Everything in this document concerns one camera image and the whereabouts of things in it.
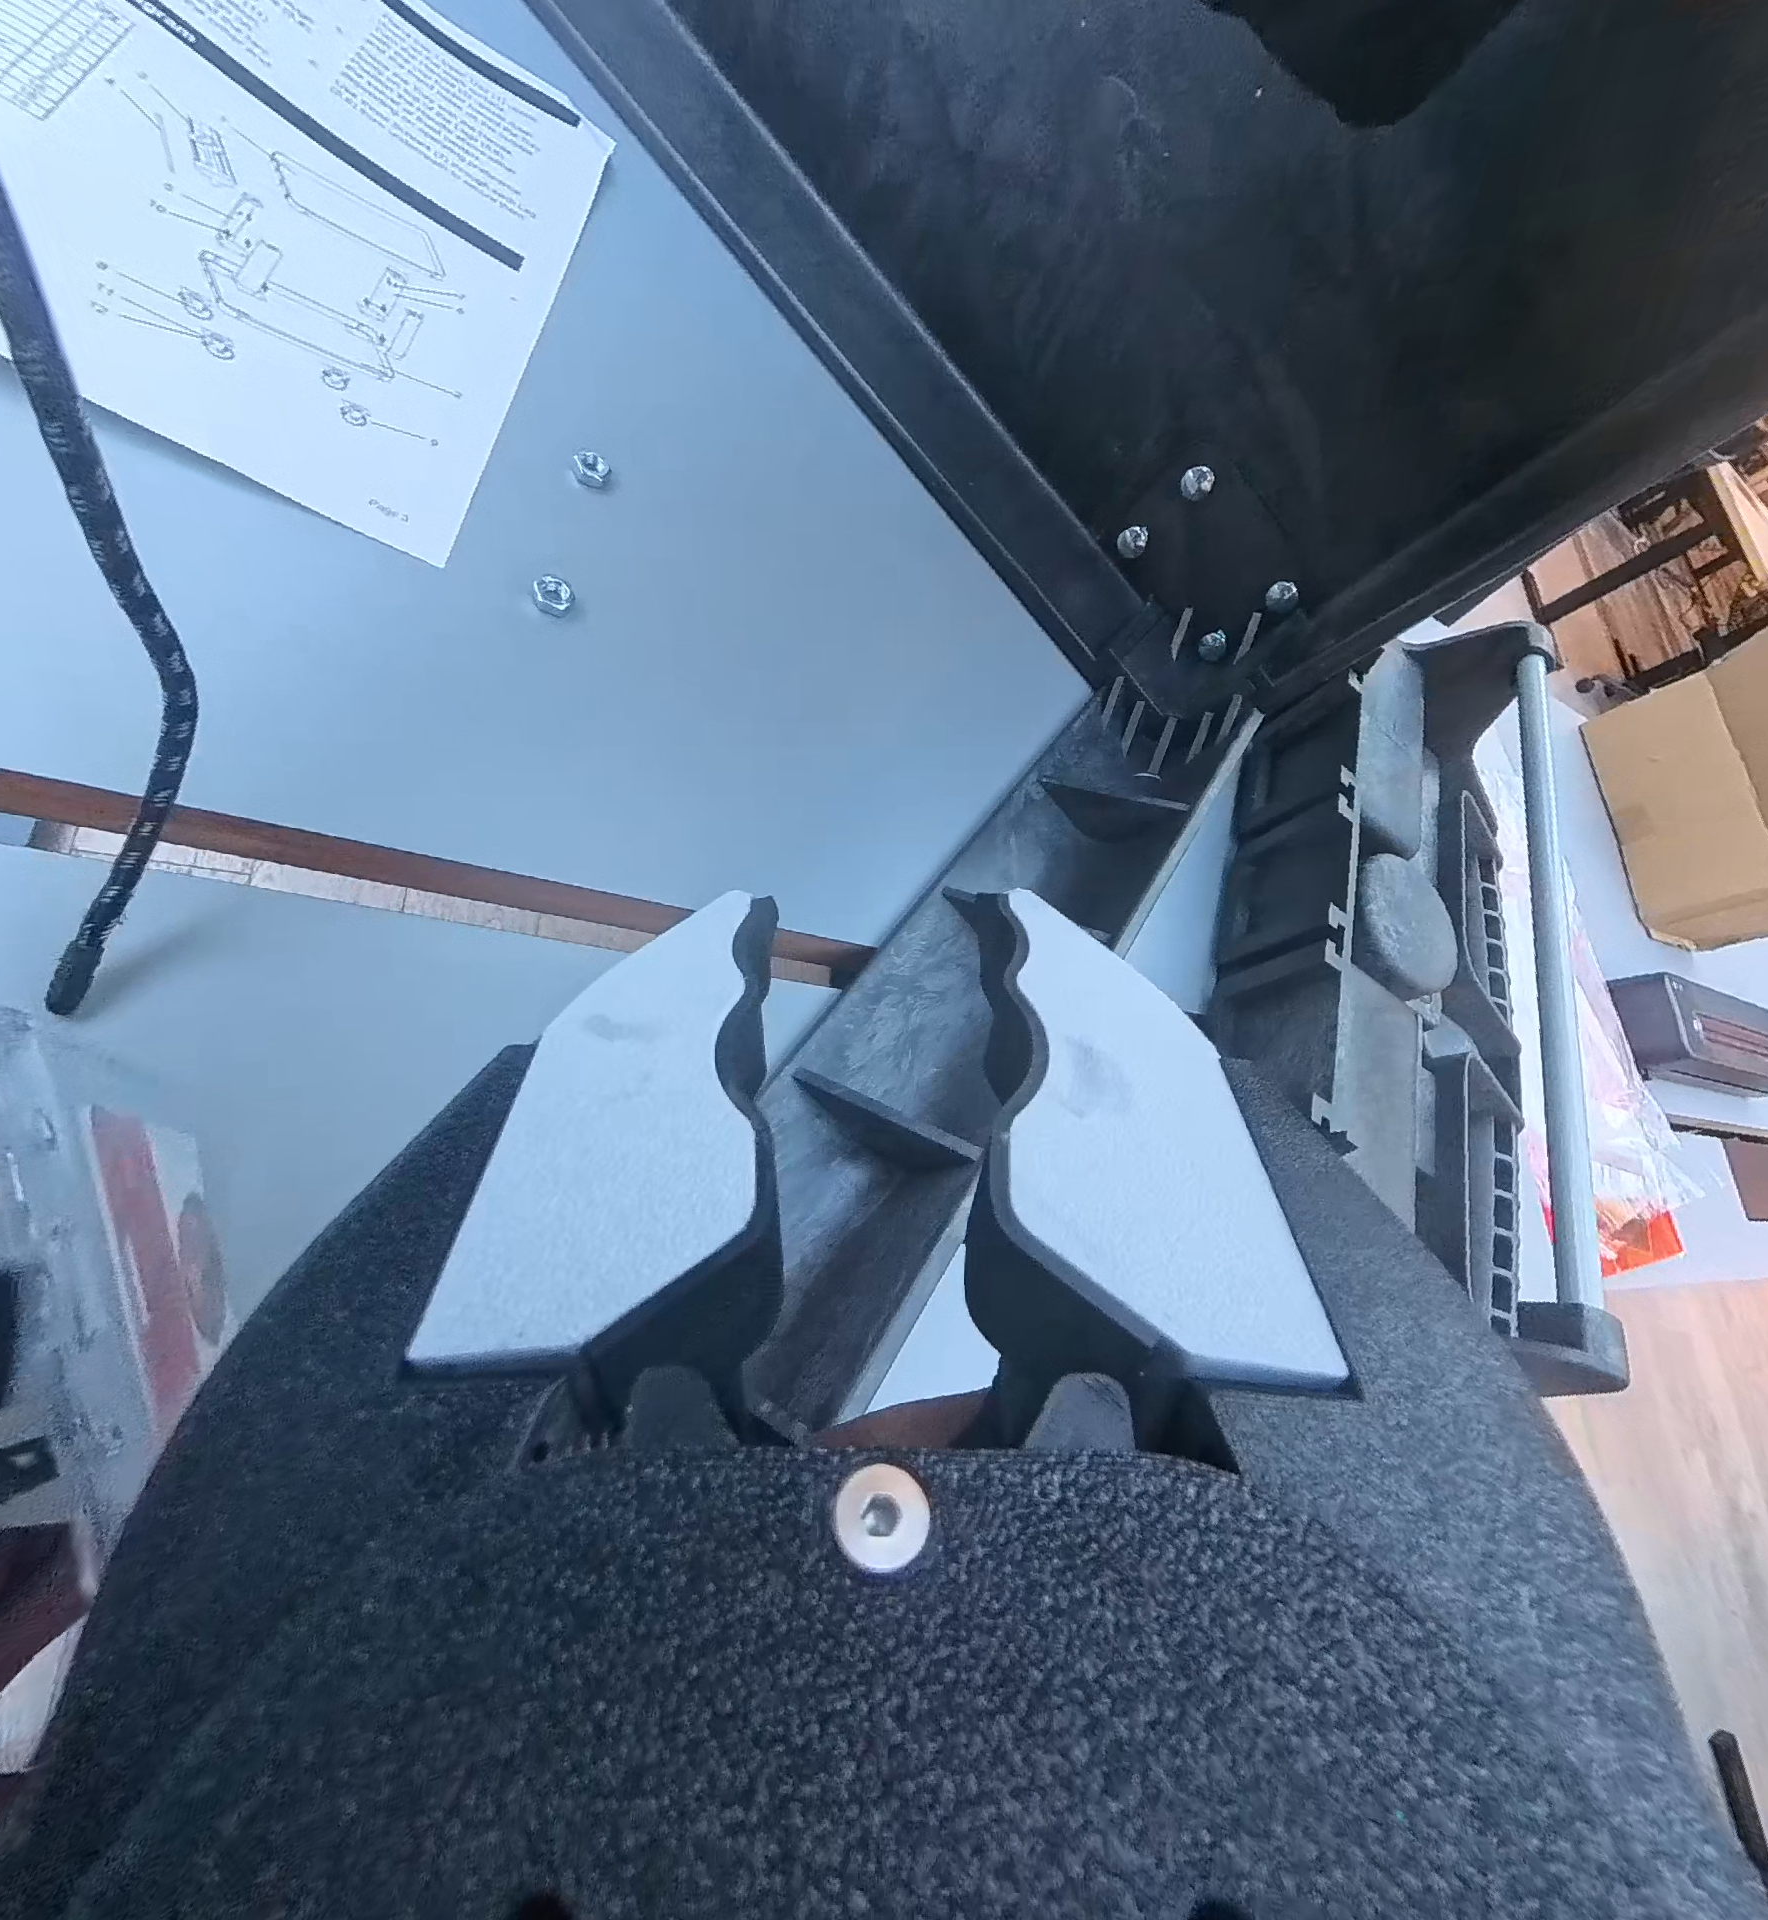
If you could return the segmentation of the printed instruction sheet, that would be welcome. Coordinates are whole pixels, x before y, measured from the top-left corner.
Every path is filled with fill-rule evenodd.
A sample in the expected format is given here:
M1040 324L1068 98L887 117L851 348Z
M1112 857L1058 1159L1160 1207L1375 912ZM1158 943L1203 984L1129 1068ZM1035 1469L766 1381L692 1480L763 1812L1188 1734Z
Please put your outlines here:
M448 566L614 140L435 4L0 4L75 384Z

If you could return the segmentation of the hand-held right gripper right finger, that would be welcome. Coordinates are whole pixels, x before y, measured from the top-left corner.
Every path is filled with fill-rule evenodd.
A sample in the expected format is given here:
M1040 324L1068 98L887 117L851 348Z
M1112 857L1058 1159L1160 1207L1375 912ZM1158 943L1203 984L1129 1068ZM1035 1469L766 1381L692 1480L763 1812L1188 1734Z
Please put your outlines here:
M1016 1377L1346 1388L1352 1370L1218 1048L1035 890L957 902L979 942L994 1120L970 1321Z

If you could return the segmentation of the black chair leg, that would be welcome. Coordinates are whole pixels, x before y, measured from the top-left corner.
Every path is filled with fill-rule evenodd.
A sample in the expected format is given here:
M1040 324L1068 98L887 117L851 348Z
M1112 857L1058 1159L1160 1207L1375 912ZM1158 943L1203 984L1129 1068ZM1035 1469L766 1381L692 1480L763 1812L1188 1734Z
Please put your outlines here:
M1752 1774L1742 1760L1742 1748L1731 1730L1713 1730L1708 1740L1711 1761L1718 1769L1718 1781L1724 1787L1725 1812L1736 1827L1736 1839L1752 1869L1761 1875L1761 1883L1768 1896L1768 1835L1762 1826L1761 1803L1752 1787Z

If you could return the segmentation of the black plastic cart shelf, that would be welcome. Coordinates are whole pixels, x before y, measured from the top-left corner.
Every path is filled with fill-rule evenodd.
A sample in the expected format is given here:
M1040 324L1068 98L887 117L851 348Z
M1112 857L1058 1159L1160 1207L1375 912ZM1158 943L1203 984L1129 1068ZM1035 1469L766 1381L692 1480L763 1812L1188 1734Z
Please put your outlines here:
M531 12L1124 714L1279 708L1768 414L1768 4Z

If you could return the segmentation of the cardboard box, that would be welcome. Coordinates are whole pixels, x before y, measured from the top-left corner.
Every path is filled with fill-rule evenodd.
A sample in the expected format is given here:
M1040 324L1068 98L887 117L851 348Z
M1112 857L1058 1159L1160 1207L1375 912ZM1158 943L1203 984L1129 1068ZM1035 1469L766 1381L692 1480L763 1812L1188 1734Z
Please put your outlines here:
M1768 938L1768 625L1581 737L1645 932L1698 952Z

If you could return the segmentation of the dark brown panel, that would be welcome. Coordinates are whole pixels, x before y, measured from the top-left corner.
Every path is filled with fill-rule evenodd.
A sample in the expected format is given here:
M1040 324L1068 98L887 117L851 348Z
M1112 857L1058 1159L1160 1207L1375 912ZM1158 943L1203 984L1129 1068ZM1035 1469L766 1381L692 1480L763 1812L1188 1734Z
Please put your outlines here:
M1739 1207L1755 1222L1768 1222L1768 1129L1711 1116L1672 1116L1679 1137L1713 1139L1724 1147Z

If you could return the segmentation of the black metal rack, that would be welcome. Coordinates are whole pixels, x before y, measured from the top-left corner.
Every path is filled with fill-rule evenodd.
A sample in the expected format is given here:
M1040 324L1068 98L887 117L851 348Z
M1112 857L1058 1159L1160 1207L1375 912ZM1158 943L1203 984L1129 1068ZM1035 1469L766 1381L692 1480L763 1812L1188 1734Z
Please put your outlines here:
M1622 705L1768 628L1768 417L1524 569L1581 711Z

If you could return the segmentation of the black plastic cart leg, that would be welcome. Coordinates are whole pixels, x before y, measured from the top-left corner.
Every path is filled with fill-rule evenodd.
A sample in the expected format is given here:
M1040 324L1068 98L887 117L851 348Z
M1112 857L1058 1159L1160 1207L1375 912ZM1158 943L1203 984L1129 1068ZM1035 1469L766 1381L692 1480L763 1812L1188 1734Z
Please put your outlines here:
M966 1242L996 1114L966 902L1030 890L1129 952L1259 724L1248 711L1205 747L1201 724L1170 724L1138 763L1108 701L1092 698L773 1071L759 1104L784 1295L745 1377L784 1441L874 1407Z

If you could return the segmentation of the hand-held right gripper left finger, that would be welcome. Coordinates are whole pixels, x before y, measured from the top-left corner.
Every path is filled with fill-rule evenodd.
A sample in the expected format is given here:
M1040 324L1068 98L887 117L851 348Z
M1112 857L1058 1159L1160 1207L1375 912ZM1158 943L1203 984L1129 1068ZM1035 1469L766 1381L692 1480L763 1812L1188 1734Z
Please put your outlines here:
M766 1081L775 899L725 893L541 1032L405 1348L597 1400L685 1367L722 1400L784 1301Z

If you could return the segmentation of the clear bag with red label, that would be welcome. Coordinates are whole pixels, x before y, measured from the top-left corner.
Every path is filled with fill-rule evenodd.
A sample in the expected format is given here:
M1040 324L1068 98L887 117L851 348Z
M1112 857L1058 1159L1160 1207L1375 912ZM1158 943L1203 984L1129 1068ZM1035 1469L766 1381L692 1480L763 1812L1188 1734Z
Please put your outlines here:
M0 1005L0 1266L73 1430L155 1456L238 1328L199 1137L162 1081Z

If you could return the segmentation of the black case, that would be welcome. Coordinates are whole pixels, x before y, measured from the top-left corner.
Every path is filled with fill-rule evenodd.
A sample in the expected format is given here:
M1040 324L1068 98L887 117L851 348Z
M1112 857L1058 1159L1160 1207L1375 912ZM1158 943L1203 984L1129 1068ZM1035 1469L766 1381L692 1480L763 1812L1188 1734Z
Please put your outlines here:
M1607 997L1649 1081L1768 1097L1768 1007L1676 972L1616 975Z

